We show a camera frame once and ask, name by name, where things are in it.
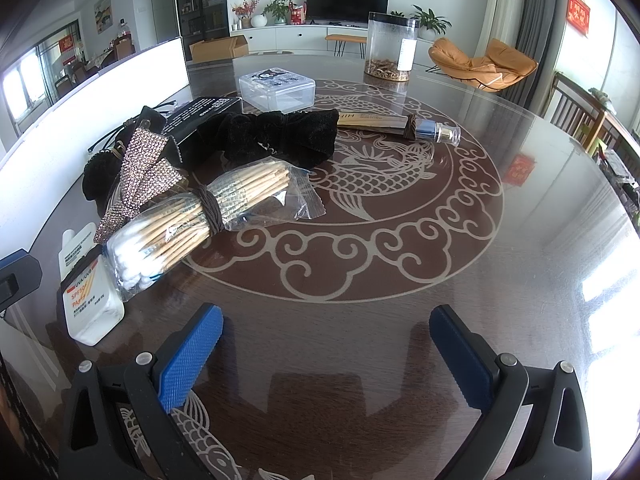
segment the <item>black cabinet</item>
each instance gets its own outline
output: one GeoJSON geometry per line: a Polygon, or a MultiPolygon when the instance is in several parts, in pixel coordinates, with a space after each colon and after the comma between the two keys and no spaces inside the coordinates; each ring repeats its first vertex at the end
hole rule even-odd
{"type": "Polygon", "coordinates": [[[180,35],[187,60],[191,60],[190,44],[229,35],[226,0],[175,1],[178,5],[180,35]]]}

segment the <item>flower pot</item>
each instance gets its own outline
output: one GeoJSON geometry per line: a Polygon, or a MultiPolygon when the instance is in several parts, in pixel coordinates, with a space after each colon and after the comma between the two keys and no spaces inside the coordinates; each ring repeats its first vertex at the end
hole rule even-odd
{"type": "Polygon", "coordinates": [[[264,14],[256,14],[251,18],[252,27],[264,27],[267,24],[267,17],[264,14]]]}
{"type": "Polygon", "coordinates": [[[418,37],[422,40],[434,41],[436,39],[436,31],[423,26],[418,30],[418,37]]]}

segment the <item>plastic bag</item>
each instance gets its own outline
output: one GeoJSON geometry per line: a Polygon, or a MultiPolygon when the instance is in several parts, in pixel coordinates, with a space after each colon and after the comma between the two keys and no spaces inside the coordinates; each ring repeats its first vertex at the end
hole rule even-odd
{"type": "MultiPolygon", "coordinates": [[[[207,189],[218,200],[228,231],[324,214],[308,171],[273,157],[229,171],[207,189]]],[[[136,216],[105,248],[123,301],[153,285],[209,236],[202,204],[191,193],[168,198],[136,216]]]]}

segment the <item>silver bolt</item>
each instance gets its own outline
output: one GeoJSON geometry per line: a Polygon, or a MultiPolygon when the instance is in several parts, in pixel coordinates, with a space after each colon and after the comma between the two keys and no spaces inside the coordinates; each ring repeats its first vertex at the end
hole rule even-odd
{"type": "Polygon", "coordinates": [[[153,356],[149,352],[142,352],[142,354],[138,354],[136,356],[136,362],[141,365],[148,365],[153,359],[153,356]]]}
{"type": "Polygon", "coordinates": [[[574,366],[569,361],[560,361],[560,369],[566,374],[574,373],[574,366]]]}
{"type": "Polygon", "coordinates": [[[500,354],[500,362],[505,366],[515,366],[518,360],[513,354],[500,354]]]}
{"type": "Polygon", "coordinates": [[[92,366],[92,362],[91,361],[82,361],[79,365],[78,365],[78,371],[82,372],[83,374],[85,372],[88,372],[89,370],[91,370],[91,366],[92,366]]]}

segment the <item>glass tabletop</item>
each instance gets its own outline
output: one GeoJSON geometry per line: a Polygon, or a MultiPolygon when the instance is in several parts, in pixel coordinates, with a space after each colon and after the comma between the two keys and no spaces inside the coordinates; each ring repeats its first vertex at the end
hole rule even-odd
{"type": "MultiPolygon", "coordinates": [[[[69,339],[62,313],[62,232],[99,221],[81,179],[70,188],[31,250],[39,290],[2,323],[2,338],[15,341],[2,354],[54,450],[80,361],[153,352],[207,301],[222,308],[225,331],[193,387],[207,416],[190,424],[238,471],[433,478],[479,416],[428,336],[431,310],[448,303],[497,352],[535,367],[570,361],[593,477],[616,468],[638,432],[639,380],[630,371],[640,351],[640,240],[615,193],[578,143],[526,110],[417,71],[404,88],[382,88],[364,79],[363,66],[247,56],[192,65],[190,90],[231,94],[241,75],[280,67],[316,80],[318,108],[457,123],[460,147],[341,132],[332,161],[311,175],[324,218],[217,235],[129,301],[125,319],[93,348],[69,339]],[[330,243],[316,245],[321,238],[330,243]]],[[[189,414],[177,411],[184,427],[189,414]]],[[[507,467],[527,415],[522,409],[491,478],[507,467]]]]}

